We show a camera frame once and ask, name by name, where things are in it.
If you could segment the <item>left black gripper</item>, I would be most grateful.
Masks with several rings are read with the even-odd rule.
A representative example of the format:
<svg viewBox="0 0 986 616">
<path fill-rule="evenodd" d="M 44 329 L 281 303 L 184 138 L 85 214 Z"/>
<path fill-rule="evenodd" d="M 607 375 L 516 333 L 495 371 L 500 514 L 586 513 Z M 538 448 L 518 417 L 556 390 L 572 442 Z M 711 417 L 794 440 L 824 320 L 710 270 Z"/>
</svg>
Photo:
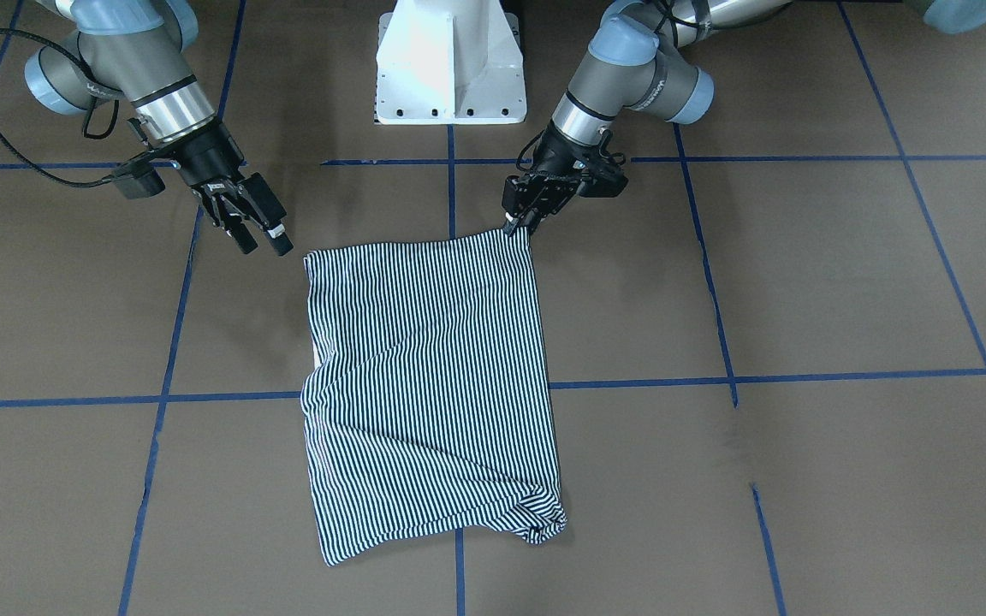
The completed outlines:
<svg viewBox="0 0 986 616">
<path fill-rule="evenodd" d="M 513 237 L 524 225 L 533 235 L 545 218 L 558 214 L 576 195 L 582 164 L 575 161 L 567 175 L 525 172 L 510 175 L 504 182 L 502 207 L 506 222 L 503 233 Z"/>
</svg>

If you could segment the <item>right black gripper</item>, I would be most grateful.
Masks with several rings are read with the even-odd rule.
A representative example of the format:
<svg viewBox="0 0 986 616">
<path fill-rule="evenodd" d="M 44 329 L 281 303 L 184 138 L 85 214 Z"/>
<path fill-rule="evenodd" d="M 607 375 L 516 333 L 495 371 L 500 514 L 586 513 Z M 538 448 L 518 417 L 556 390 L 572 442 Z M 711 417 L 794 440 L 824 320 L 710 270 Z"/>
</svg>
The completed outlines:
<svg viewBox="0 0 986 616">
<path fill-rule="evenodd" d="M 177 140 L 173 161 L 212 225 L 222 228 L 243 256 L 258 248 L 244 219 L 258 224 L 277 256 L 293 249 L 284 206 L 261 173 L 244 178 L 244 156 L 227 128 L 201 128 Z"/>
</svg>

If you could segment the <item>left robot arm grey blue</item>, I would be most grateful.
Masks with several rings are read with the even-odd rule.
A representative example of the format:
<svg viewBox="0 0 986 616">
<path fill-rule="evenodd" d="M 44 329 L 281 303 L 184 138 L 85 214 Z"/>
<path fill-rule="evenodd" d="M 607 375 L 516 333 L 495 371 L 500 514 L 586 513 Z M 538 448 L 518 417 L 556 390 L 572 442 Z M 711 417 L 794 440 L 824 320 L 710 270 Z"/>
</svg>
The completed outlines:
<svg viewBox="0 0 986 616">
<path fill-rule="evenodd" d="M 536 233 L 573 198 L 617 198 L 626 158 L 608 148 L 623 110 L 672 126 L 699 121 L 715 101 L 711 74 L 680 48 L 777 19 L 789 1 L 615 1 L 603 12 L 547 126 L 506 178 L 503 233 Z"/>
</svg>

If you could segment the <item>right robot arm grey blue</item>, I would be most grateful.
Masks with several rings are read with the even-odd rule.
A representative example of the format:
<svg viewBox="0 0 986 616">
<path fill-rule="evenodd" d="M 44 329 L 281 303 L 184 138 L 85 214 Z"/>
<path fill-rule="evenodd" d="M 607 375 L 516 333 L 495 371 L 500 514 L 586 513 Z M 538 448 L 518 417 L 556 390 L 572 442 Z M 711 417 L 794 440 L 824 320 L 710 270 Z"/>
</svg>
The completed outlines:
<svg viewBox="0 0 986 616">
<path fill-rule="evenodd" d="M 289 253 L 284 207 L 262 175 L 241 173 L 242 152 L 183 56 L 199 34 L 189 4 L 47 1 L 45 7 L 75 29 L 25 62 L 32 95 L 63 116 L 126 102 L 128 120 L 147 145 L 112 172 L 113 186 L 125 198 L 151 198 L 165 188 L 154 163 L 171 161 L 212 225 L 243 253 L 257 248 L 248 222 L 278 256 Z"/>
</svg>

